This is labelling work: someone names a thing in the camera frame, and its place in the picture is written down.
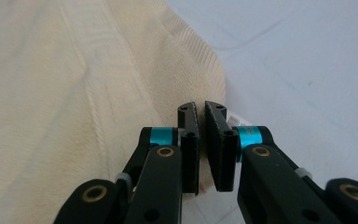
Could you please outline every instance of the cloth fold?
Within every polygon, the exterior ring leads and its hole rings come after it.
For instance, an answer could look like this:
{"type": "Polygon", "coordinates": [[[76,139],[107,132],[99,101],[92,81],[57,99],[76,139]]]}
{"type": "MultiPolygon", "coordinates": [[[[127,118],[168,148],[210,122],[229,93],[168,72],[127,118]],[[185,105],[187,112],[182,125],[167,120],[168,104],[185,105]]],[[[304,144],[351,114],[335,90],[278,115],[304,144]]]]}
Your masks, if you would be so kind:
{"type": "Polygon", "coordinates": [[[223,69],[164,1],[0,1],[0,223],[52,222],[143,127],[205,100],[224,103],[223,69]]]}

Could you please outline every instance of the teal band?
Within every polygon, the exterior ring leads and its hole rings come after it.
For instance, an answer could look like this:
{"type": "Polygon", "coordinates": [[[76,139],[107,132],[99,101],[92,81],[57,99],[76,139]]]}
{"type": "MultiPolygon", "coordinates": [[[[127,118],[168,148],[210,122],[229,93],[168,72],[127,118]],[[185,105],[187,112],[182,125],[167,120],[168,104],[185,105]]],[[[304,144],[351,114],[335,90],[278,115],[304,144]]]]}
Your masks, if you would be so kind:
{"type": "Polygon", "coordinates": [[[256,126],[237,126],[241,141],[241,154],[239,161],[242,162],[242,153],[244,149],[251,144],[263,143],[263,137],[256,126]]]}
{"type": "Polygon", "coordinates": [[[150,134],[150,146],[172,145],[173,128],[152,128],[150,134]]]}

